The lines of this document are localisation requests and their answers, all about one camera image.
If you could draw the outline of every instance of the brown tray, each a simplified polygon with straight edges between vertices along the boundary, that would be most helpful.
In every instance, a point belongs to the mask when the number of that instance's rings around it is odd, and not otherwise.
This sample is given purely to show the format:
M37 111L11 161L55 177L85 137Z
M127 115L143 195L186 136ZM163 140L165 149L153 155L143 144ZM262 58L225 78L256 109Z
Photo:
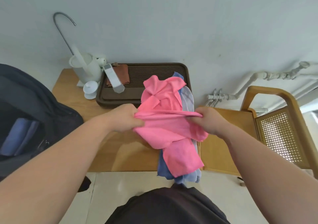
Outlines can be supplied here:
M136 107L141 104L141 95L145 90L143 82L152 75L157 75L159 80L172 77L174 72L180 73L185 78L185 83L191 90L188 68L182 63L149 63L127 64L130 83L125 84L125 91L115 93L112 87L106 85L107 76L103 72L101 83L97 90L96 102L105 108L115 108L122 104L131 103Z

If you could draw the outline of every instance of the white kettle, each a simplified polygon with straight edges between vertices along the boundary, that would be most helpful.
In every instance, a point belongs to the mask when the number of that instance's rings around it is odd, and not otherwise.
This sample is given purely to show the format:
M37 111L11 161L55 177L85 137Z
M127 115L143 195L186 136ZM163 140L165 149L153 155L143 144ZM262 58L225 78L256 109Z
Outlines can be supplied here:
M72 46L72 50L74 55L68 63L74 69L80 81L83 84L86 84L88 81L99 82L102 70L94 57L89 53L80 54L75 45Z

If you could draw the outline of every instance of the forearm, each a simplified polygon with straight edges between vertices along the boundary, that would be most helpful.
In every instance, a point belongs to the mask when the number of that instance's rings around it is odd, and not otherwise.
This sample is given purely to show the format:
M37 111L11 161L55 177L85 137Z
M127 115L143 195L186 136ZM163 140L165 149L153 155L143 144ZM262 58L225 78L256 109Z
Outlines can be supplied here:
M2 222L58 223L108 132L103 116L95 117L3 180Z
M270 223L318 220L318 182L240 128L228 124L220 137L260 211Z

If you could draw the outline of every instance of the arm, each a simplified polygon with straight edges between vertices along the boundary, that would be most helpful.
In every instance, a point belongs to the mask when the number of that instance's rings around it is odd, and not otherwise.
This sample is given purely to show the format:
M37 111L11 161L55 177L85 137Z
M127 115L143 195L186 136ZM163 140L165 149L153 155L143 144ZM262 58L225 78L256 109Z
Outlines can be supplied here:
M197 108L190 120L222 138L256 205L269 223L316 223L318 181L230 124L216 110Z
M59 223L110 131L142 126L131 105L97 116L0 182L3 223Z

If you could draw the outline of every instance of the person's left hand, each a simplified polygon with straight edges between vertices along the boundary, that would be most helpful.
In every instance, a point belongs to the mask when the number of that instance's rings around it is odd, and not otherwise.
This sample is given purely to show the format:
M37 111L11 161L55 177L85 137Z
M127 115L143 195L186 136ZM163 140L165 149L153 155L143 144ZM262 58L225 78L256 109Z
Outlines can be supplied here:
M143 120L133 117L137 112L138 110L133 104L124 104L102 116L110 131L122 132L135 127L144 126L145 123Z

